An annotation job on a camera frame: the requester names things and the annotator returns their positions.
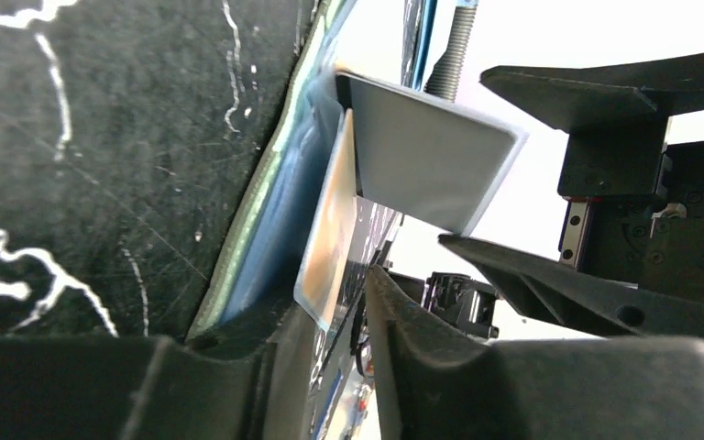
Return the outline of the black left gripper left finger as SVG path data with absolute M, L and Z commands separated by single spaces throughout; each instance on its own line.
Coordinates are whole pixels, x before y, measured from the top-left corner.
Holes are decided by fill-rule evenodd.
M 0 337 L 0 439 L 302 439 L 316 331 L 270 298 L 186 345 Z

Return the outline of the orange VIP credit card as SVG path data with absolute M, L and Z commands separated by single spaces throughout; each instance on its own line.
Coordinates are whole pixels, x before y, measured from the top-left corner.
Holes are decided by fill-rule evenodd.
M 348 109 L 333 145 L 293 289 L 294 300 L 323 331 L 333 321 L 357 218 L 354 113 Z

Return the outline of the grey card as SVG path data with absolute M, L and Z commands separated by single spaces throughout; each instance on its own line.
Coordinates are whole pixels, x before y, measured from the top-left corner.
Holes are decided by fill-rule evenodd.
M 445 99 L 351 71 L 335 75 L 354 115 L 357 193 L 468 237 L 529 135 Z

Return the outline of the green card holder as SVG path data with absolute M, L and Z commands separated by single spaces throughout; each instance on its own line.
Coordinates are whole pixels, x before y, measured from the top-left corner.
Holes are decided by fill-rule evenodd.
M 188 338 L 241 314 L 276 270 L 300 259 L 342 110 L 331 76 L 352 1 L 322 1 L 291 75 L 280 119 L 247 186 Z

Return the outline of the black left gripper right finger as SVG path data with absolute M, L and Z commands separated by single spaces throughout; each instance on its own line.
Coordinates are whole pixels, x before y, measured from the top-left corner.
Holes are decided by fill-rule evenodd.
M 473 340 L 383 268 L 365 284 L 385 439 L 704 439 L 704 341 Z

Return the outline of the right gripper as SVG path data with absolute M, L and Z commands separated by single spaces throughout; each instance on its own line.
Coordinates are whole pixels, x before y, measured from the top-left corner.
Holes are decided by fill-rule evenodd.
M 560 256 L 442 234 L 520 315 L 594 336 L 704 339 L 704 140 L 664 121 L 704 110 L 704 53 L 594 68 L 496 66 L 480 83 L 569 136 Z

